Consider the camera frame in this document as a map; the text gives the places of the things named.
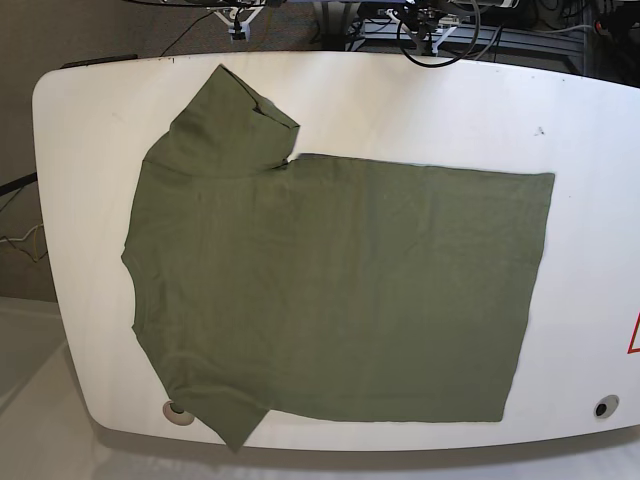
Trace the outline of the olive green T-shirt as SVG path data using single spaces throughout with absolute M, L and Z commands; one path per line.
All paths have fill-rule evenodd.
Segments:
M 498 422 L 555 177 L 292 153 L 217 67 L 149 149 L 122 260 L 169 398 L 241 448 L 271 411 Z

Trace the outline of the left table grommet hole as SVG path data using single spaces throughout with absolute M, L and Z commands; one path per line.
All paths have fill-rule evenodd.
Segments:
M 177 426 L 189 426 L 195 420 L 195 417 L 191 413 L 171 400 L 163 404 L 162 412 L 170 423 Z

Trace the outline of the table grommet hole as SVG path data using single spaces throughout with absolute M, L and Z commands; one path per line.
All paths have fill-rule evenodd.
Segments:
M 597 419 L 607 419 L 616 412 L 619 405 L 620 399 L 617 395 L 607 395 L 594 407 L 594 416 Z
M 177 426 L 189 426 L 195 420 L 195 417 L 191 413 L 171 400 L 163 404 L 162 412 L 170 423 Z

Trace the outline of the red triangle warning sticker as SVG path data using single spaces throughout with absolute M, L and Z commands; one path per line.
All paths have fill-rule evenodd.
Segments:
M 629 346 L 628 346 L 628 350 L 627 350 L 628 354 L 633 354 L 633 353 L 639 353 L 640 352 L 639 326 L 640 326 L 640 315 L 637 317 L 636 323 L 634 325 L 633 333 L 632 333 L 632 336 L 631 336 L 631 339 L 630 339 L 630 343 L 629 343 Z

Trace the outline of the right table grommet hole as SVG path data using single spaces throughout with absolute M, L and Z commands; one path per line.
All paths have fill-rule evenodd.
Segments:
M 607 395 L 594 407 L 594 416 L 597 419 L 607 419 L 616 412 L 619 405 L 620 399 L 617 395 Z

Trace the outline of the aluminium frame rail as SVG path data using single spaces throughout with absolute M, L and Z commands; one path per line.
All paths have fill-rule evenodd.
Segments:
M 397 23 L 394 21 L 378 24 L 365 20 L 356 39 L 348 40 L 347 44 L 356 50 L 366 42 L 395 42 L 396 30 Z M 550 31 L 483 26 L 480 28 L 472 51 L 479 52 L 486 45 L 491 45 L 496 49 L 577 56 L 583 52 L 587 35 L 592 32 L 593 28 L 590 25 Z M 428 46 L 436 54 L 446 47 L 454 49 L 466 47 L 471 42 L 473 34 L 474 27 L 471 25 L 449 26 L 439 28 L 435 33 L 427 35 L 426 41 L 431 41 Z

